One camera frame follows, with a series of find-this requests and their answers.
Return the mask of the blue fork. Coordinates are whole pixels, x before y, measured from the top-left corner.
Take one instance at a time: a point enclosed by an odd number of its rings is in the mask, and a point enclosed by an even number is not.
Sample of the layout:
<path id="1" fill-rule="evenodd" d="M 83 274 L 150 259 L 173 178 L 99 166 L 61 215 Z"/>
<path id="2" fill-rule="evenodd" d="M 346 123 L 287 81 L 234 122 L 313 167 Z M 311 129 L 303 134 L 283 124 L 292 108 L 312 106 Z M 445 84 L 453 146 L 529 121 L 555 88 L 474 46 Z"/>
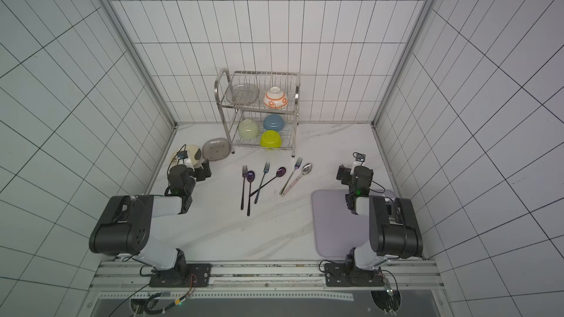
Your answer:
<path id="1" fill-rule="evenodd" d="M 257 191 L 256 191 L 256 196 L 255 196 L 255 200 L 254 200 L 254 203 L 255 203 L 255 204 L 257 204 L 257 202 L 258 202 L 258 200 L 259 200 L 259 194 L 260 194 L 261 188 L 263 187 L 264 178 L 266 177 L 266 174 L 269 173 L 269 171 L 270 171 L 270 161 L 267 161 L 267 162 L 265 163 L 265 166 L 264 166 L 263 176 L 262 176 L 260 185 L 259 185 L 259 187 L 258 187 L 258 189 L 257 189 Z"/>

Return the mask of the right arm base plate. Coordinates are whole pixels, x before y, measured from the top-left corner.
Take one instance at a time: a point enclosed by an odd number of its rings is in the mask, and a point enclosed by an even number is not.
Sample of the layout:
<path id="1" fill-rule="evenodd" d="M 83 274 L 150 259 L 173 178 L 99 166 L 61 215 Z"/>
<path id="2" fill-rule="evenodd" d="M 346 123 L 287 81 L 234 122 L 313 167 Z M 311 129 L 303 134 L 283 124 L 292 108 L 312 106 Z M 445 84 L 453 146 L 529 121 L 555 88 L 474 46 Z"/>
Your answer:
<path id="1" fill-rule="evenodd" d="M 383 287 L 384 282 L 377 271 L 353 268 L 348 271 L 346 264 L 324 260 L 318 264 L 325 284 L 332 288 Z"/>

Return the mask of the rainbow handled fork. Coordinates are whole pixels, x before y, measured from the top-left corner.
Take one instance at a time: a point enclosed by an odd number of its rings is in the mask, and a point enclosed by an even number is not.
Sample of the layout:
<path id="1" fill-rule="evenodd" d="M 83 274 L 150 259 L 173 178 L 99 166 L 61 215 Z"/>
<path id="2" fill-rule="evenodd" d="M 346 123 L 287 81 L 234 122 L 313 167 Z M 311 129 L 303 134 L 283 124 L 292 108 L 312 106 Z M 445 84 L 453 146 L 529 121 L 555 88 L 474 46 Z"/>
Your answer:
<path id="1" fill-rule="evenodd" d="M 286 188 L 288 187 L 289 182 L 290 182 L 290 180 L 292 179 L 292 176 L 295 174 L 295 172 L 296 172 L 297 170 L 299 170 L 299 169 L 301 168 L 302 162 L 303 162 L 303 158 L 302 158 L 302 157 L 299 157 L 298 160 L 297 160 L 296 163 L 295 163 L 294 170 L 292 171 L 292 173 L 290 174 L 290 176 L 289 176 L 288 180 L 286 181 L 285 185 L 283 186 L 283 188 L 282 188 L 282 189 L 280 190 L 280 192 L 279 192 L 279 195 L 280 195 L 280 196 L 283 196 L 283 195 L 284 195 L 284 193 L 285 193 L 285 191 L 286 191 Z"/>

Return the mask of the pink handled silver spoon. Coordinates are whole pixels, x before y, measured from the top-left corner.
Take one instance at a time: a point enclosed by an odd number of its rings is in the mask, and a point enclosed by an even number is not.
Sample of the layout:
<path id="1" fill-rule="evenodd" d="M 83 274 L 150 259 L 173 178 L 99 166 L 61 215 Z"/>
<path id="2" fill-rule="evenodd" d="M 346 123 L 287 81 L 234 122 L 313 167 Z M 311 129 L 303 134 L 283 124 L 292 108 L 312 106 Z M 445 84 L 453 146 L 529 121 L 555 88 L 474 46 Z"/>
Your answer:
<path id="1" fill-rule="evenodd" d="M 301 174 L 299 174 L 299 176 L 296 177 L 296 179 L 293 180 L 293 182 L 290 183 L 290 185 L 286 187 L 286 189 L 282 192 L 282 195 L 285 196 L 285 195 L 298 183 L 298 181 L 299 181 L 302 177 L 308 175 L 308 174 L 312 171 L 312 168 L 313 168 L 313 164 L 312 164 L 312 163 L 307 163 L 307 164 L 305 164 L 304 167 L 303 167 L 302 170 L 301 170 Z"/>

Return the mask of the lilac rectangular placemat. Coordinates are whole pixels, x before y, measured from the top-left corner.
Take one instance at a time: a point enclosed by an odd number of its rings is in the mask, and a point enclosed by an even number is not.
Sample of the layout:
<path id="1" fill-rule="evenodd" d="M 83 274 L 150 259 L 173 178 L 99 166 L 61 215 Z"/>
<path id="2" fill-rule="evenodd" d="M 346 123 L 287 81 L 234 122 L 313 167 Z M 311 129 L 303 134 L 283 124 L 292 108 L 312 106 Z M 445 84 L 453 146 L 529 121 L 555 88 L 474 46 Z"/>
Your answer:
<path id="1" fill-rule="evenodd" d="M 314 233 L 317 252 L 325 259 L 352 257 L 366 269 L 376 267 L 398 254 L 377 254 L 370 244 L 370 218 L 347 207 L 346 190 L 324 189 L 312 194 Z"/>

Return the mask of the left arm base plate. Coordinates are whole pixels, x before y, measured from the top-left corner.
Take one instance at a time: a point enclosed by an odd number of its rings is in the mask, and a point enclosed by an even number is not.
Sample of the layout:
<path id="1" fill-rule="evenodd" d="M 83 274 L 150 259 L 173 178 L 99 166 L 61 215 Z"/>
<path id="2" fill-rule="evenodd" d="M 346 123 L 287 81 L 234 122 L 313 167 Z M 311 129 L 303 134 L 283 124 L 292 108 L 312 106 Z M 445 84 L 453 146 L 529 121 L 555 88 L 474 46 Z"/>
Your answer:
<path id="1" fill-rule="evenodd" d="M 209 285 L 211 264 L 186 264 L 166 271 L 156 270 L 151 275 L 152 288 L 205 288 Z"/>

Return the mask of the purple fork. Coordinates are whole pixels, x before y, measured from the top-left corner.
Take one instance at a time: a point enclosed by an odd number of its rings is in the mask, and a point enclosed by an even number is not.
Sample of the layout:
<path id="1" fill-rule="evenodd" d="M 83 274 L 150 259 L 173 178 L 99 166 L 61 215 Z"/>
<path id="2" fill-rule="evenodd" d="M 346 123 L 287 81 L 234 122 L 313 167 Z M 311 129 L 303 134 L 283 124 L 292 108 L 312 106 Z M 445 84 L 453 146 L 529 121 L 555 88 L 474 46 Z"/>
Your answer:
<path id="1" fill-rule="evenodd" d="M 248 176 L 248 166 L 247 165 L 243 165 L 242 166 L 242 196 L 241 196 L 241 202 L 240 202 L 240 210 L 243 211 L 245 208 L 245 182 L 247 180 L 247 176 Z"/>

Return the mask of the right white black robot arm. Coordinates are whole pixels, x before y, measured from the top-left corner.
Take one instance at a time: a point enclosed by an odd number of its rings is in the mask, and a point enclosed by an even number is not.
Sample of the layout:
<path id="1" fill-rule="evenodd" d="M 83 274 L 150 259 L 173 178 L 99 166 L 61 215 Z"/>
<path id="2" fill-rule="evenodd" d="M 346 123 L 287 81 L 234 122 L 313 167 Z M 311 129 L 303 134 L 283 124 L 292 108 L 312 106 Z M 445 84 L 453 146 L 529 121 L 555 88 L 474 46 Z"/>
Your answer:
<path id="1" fill-rule="evenodd" d="M 368 241 L 352 248 L 345 258 L 345 274 L 349 281 L 366 277 L 365 272 L 380 273 L 379 266 L 391 257 L 423 256 L 422 233 L 412 201 L 376 192 L 371 188 L 373 175 L 372 170 L 362 165 L 352 169 L 340 165 L 336 175 L 341 184 L 348 186 L 345 200 L 350 212 L 369 220 Z"/>

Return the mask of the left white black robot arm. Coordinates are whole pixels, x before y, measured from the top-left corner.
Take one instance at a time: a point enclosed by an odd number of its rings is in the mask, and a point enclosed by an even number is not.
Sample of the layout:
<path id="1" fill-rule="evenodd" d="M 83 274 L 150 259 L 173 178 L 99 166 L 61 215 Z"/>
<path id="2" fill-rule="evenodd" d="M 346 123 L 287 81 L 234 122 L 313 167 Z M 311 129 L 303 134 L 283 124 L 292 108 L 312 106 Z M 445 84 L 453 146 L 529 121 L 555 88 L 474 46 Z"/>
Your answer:
<path id="1" fill-rule="evenodd" d="M 90 251 L 128 256 L 152 268 L 153 288 L 207 287 L 211 264 L 189 264 L 184 252 L 151 234 L 152 220 L 181 217 L 189 211 L 198 181 L 211 176 L 208 161 L 192 168 L 178 164 L 168 170 L 164 195 L 119 195 L 110 198 L 89 239 Z"/>

